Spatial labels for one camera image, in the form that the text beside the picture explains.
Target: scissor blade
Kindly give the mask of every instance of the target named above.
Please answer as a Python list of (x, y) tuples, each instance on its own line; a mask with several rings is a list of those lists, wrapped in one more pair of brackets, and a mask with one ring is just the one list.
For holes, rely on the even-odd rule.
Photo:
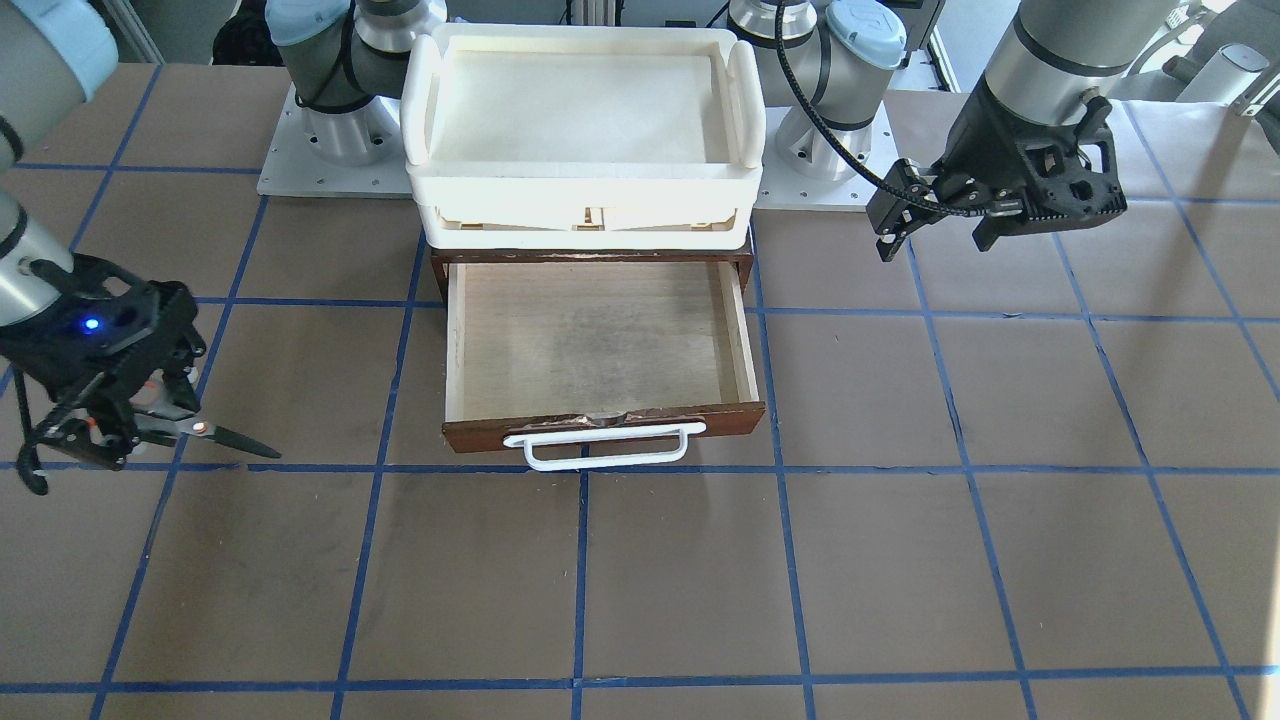
[(236, 430), (228, 430), (223, 427), (214, 428), (214, 432), (206, 437), (218, 445), (230, 447), (232, 450), (241, 450), (251, 455), (257, 455), (259, 457), (270, 457), (273, 460), (280, 457), (279, 451), (271, 448), (270, 446), (264, 445), (248, 436), (242, 436)]

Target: black cable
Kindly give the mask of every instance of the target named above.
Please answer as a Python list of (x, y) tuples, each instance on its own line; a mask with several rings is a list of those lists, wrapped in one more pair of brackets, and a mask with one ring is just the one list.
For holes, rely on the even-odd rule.
[[(61, 424), (72, 416), (72, 413), (83, 407), (88, 396), (93, 395), (93, 392), (96, 392), (105, 380), (105, 373), (99, 373), (91, 378), (82, 379), (81, 387), (74, 393), (68, 392), (61, 401), (54, 405), (54, 409), (49, 411), (49, 415), (45, 415), (45, 419), (41, 420), (33, 430), (28, 433), (27, 429), (23, 428), (23, 434), (27, 437), (23, 438), (22, 447), (18, 448), (18, 457), (14, 459), (13, 465), (14, 469), (18, 470), (18, 477), (22, 478), (22, 482), (28, 489), (31, 489), (31, 492), (36, 495), (46, 495), (49, 492), (49, 482), (45, 479), (44, 469), (40, 465), (40, 455), (36, 452), (36, 446), (40, 445), (42, 438), (49, 437), (50, 432), (61, 427)], [(22, 384), (20, 395), (22, 397), (26, 397), (26, 383), (18, 378), (18, 373), (14, 374), (14, 382)], [(27, 413), (27, 418), (29, 424), (29, 411)]]
[(719, 12), (716, 13), (716, 17), (713, 17), (709, 20), (707, 20), (707, 27), (712, 27), (713, 24), (716, 24), (716, 20), (718, 20), (719, 17), (723, 15), (724, 13), (727, 13), (727, 12), (728, 12), (728, 3), (724, 3), (724, 5), (721, 6)]
[[(319, 100), (324, 91), (329, 90), (329, 83), (333, 78), (338, 77), (338, 70), (344, 68), (347, 63), (351, 61), (351, 33), (356, 28), (356, 0), (351, 0), (351, 6), (347, 8), (347, 17), (342, 22), (342, 45), (338, 50), (338, 56), (333, 59), (333, 65), (329, 68), (329, 74), (324, 77), (324, 82), (320, 83), (320, 88), (316, 90), (315, 99)], [(293, 101), (298, 108), (311, 108), (314, 102), (303, 102), (302, 96), (297, 92), (293, 94)]]
[(45, 469), (40, 464), (40, 455), (35, 450), (38, 438), (36, 438), (36, 430), (31, 427), (31, 406), (27, 404), (27, 375), (22, 370), (14, 369), (13, 372), (13, 389), (18, 395), (18, 419), (22, 424), (22, 447), (32, 447), (29, 455), (24, 460), (22, 459), (23, 452), (18, 452), (18, 477), (22, 478), (22, 482), (27, 484), (31, 492), (44, 495), (49, 492), (49, 482), (45, 480)]
[(861, 176), (863, 179), (874, 184), (878, 190), (897, 197), (899, 200), (904, 200), (916, 208), (929, 210), (931, 213), (942, 213), (943, 215), (956, 215), (960, 218), (978, 218), (986, 215), (987, 210), (980, 208), (952, 208), (950, 205), (942, 205), (941, 202), (933, 202), (932, 200), (916, 197), (905, 190), (899, 190), (884, 182), (876, 173), (870, 172), (867, 165), (859, 163), (858, 159), (854, 158), (847, 149), (845, 149), (844, 143), (840, 142), (840, 138), (836, 137), (836, 133), (831, 132), (831, 127), (827, 126), (827, 120), (822, 119), (818, 110), (813, 108), (813, 102), (805, 97), (804, 90), (800, 88), (800, 81), (796, 79), (795, 70), (791, 69), (791, 61), (787, 60), (787, 50), (783, 44), (782, 33), (782, 14), (786, 10), (786, 3), (782, 0), (777, 0), (777, 12), (773, 14), (773, 44), (778, 54), (778, 64), (782, 65), (782, 74), (786, 76), (787, 85), (791, 86), (791, 92), (800, 102), (800, 109), (804, 110), (805, 115), (809, 115), (814, 127), (818, 128), (818, 133), (822, 135), (823, 140), (826, 140), (828, 145), (831, 145), (831, 149), (835, 150), (836, 154), (854, 169), (854, 172)]

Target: tray handle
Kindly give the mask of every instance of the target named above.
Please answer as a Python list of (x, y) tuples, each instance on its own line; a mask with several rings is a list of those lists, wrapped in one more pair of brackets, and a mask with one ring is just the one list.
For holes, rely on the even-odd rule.
[(404, 76), (404, 87), (410, 91), (401, 100), (401, 133), (404, 136), (404, 156), (411, 165), (431, 159), (431, 128), (426, 124), (426, 115), (439, 72), (440, 46), (430, 35), (420, 35), (413, 41)]
[(733, 120), (737, 126), (739, 152), (749, 170), (760, 167), (764, 159), (764, 92), (760, 90), (760, 72), (755, 64), (755, 51), (739, 40), (728, 54), (728, 79), (739, 86), (732, 92)]
[[(654, 465), (675, 462), (689, 451), (689, 436), (707, 432), (707, 423), (672, 423), (667, 425), (635, 425), (622, 428), (591, 428), (586, 430), (559, 430), (550, 433), (524, 433), (503, 438), (507, 447), (524, 447), (525, 461), (540, 473), (554, 470), (589, 470), (593, 468), (617, 468), (620, 465)], [(609, 455), (605, 457), (566, 457), (562, 460), (540, 460), (534, 457), (534, 448), (547, 445), (573, 445), (580, 442), (600, 442), (616, 439), (655, 439), (676, 436), (680, 447), (658, 452), (636, 452), (631, 455)]]

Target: drawer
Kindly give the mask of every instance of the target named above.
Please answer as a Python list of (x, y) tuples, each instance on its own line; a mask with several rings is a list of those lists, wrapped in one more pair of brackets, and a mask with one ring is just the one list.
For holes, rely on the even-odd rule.
[[(675, 461), (764, 414), (730, 261), (457, 263), (444, 437), (521, 447), (538, 470)], [(539, 460), (552, 445), (676, 438), (643, 455)]]

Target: floor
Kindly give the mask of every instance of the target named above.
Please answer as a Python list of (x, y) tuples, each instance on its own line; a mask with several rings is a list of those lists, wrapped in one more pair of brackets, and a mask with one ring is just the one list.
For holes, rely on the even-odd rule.
[[(284, 452), (0, 483), (0, 717), (1280, 717), (1257, 127), (1129, 105), (1129, 214), (986, 256), (963, 220), (883, 265), (861, 218), (760, 214), (758, 430), (534, 474), (440, 438), (413, 206), (255, 193), (287, 83), (122, 67), (0, 181), (188, 282), (206, 415)], [(902, 152), (961, 100), (892, 92)]]

